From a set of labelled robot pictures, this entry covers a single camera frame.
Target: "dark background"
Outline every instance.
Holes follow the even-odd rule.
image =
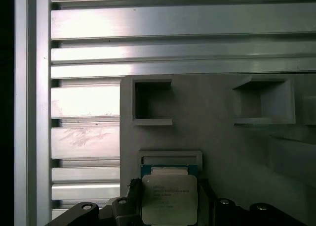
[[[0,70],[1,70],[1,188],[4,199],[3,220],[13,225],[13,122],[14,122],[14,0],[0,2]]]

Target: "black mechanism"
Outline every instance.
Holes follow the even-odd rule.
[[[229,199],[217,198],[207,180],[198,181],[199,221],[203,226],[304,226],[305,224],[272,205],[257,203],[245,210]],[[126,197],[110,200],[112,205],[99,207],[82,202],[55,218],[47,226],[144,226],[141,219],[142,181],[133,179]]]

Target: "metal frame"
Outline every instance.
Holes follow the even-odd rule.
[[[15,0],[14,225],[36,225],[36,0]]]
[[[16,226],[51,220],[49,40],[50,0],[15,0]]]
[[[37,224],[51,221],[50,0],[37,0]]]

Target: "screw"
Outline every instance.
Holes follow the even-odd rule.
[[[264,205],[257,205],[258,210],[267,210],[267,207]]]
[[[92,206],[91,206],[91,205],[84,205],[82,208],[83,208],[84,210],[89,210],[89,209],[92,208]]]
[[[222,203],[223,205],[228,205],[228,204],[229,204],[229,201],[226,200],[226,199],[223,199],[223,200],[221,200],[221,203]]]

